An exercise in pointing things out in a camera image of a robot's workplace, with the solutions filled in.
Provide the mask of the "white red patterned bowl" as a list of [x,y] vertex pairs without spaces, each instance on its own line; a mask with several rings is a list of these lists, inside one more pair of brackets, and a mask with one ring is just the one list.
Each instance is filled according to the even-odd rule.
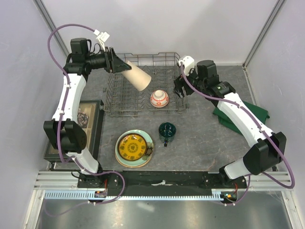
[[157,108],[165,107],[169,100],[169,95],[164,90],[156,90],[150,96],[151,105]]

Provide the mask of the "beige plastic cup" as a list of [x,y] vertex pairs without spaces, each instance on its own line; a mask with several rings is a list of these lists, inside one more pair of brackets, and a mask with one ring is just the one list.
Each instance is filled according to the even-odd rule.
[[151,82],[151,76],[134,65],[132,62],[126,62],[131,66],[130,70],[122,72],[123,76],[140,92],[143,91]]

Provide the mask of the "dark green mug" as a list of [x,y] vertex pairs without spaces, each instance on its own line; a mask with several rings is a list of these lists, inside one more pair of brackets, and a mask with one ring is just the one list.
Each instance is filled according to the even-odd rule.
[[158,127],[159,139],[162,141],[163,146],[167,147],[169,142],[172,142],[176,135],[176,127],[174,124],[164,122]]

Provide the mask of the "mint green flower plate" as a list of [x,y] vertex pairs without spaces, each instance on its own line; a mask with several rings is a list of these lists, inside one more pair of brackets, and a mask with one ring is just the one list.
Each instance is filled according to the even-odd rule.
[[117,140],[116,142],[116,145],[115,145],[115,154],[118,154],[118,150],[117,150],[117,146],[118,146],[118,143],[119,143],[119,140],[126,134],[131,134],[131,133],[136,133],[136,134],[139,134],[141,136],[144,137],[145,141],[147,142],[147,151],[146,153],[144,154],[144,156],[142,157],[143,159],[146,159],[148,158],[149,156],[153,156],[153,150],[154,150],[154,144],[153,144],[153,140],[152,138],[150,137],[150,135],[148,133],[146,133],[145,131],[143,130],[137,130],[137,129],[133,129],[133,130],[129,130],[129,131],[126,131],[124,132]]

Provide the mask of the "yellow black patterned plate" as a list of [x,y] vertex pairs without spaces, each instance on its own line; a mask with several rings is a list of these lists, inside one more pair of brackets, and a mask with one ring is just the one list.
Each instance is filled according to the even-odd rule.
[[139,160],[144,156],[147,148],[144,137],[136,133],[124,135],[117,146],[119,156],[127,161]]

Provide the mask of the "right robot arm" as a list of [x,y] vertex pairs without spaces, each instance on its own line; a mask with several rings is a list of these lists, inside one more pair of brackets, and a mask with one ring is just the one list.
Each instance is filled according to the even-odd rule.
[[228,188],[235,179],[245,175],[259,175],[281,163],[286,137],[275,133],[260,121],[241,100],[236,90],[220,81],[212,60],[195,62],[190,56],[178,60],[181,76],[174,80],[174,92],[183,98],[194,92],[223,112],[246,139],[250,149],[241,158],[219,169],[218,182]]

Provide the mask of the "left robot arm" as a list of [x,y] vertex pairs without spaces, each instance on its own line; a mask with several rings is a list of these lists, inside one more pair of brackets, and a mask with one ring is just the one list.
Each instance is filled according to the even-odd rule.
[[92,156],[87,135],[78,124],[78,108],[81,94],[92,70],[104,69],[109,73],[130,70],[131,66],[120,59],[112,47],[104,47],[93,53],[88,45],[91,40],[71,40],[71,53],[62,67],[63,88],[58,107],[43,129],[53,148],[59,152],[62,163],[73,161],[79,170],[79,185],[101,187],[105,182],[100,163]]

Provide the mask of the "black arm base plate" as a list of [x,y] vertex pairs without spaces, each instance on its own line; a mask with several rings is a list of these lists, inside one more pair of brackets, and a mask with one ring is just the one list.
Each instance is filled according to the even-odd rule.
[[218,172],[203,171],[107,171],[105,175],[78,176],[78,188],[106,188],[108,195],[131,197],[209,196],[212,189],[246,188],[245,177],[223,181]]

